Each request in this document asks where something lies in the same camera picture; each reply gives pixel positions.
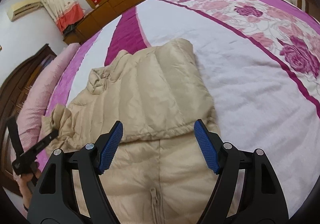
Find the person's left hand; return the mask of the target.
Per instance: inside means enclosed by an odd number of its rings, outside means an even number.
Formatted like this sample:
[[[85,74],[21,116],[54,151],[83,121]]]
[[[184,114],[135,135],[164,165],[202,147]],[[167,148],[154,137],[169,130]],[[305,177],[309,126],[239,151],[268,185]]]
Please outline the person's left hand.
[[[23,205],[26,210],[29,209],[31,198],[32,198],[32,192],[28,187],[28,183],[33,178],[33,174],[21,174],[20,176],[16,177],[16,182],[18,183],[20,193],[23,197]]]

